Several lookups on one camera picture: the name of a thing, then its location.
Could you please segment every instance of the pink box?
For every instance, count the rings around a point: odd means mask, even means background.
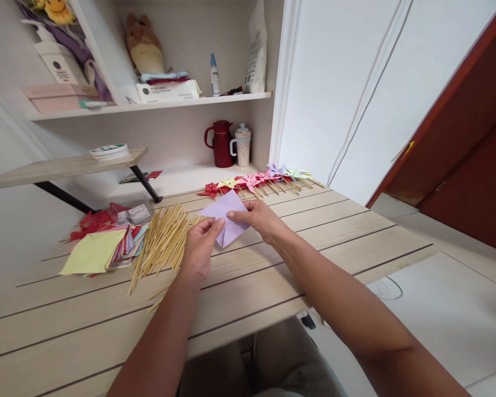
[[[48,84],[23,90],[41,113],[82,109],[81,100],[101,100],[97,90],[88,85]]]

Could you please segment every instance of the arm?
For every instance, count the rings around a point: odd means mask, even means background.
[[[263,201],[244,204],[249,212],[228,217],[251,224],[275,248],[379,395],[468,396],[362,283],[290,230]]]
[[[108,397],[174,396],[200,289],[209,275],[213,244],[224,220],[205,219],[187,234],[180,272],[110,387]]]

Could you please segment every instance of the person's left hand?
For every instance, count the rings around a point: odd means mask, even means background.
[[[224,219],[215,222],[213,218],[207,218],[198,222],[187,232],[180,272],[197,276],[202,281],[207,279],[213,245],[225,224]]]

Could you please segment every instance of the hand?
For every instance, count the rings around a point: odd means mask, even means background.
[[[224,219],[215,222],[213,218],[207,218],[189,229],[181,273],[197,276],[201,281],[207,279],[213,245],[225,224]]]
[[[279,218],[270,207],[261,200],[249,200],[242,202],[248,212],[231,211],[228,218],[234,221],[249,223],[268,245],[272,245],[276,237],[283,234],[293,233],[292,230]]]

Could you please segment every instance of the plastic bag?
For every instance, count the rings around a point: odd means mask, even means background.
[[[258,0],[250,18],[250,57],[244,89],[247,93],[265,92],[266,85],[266,26],[263,0]]]

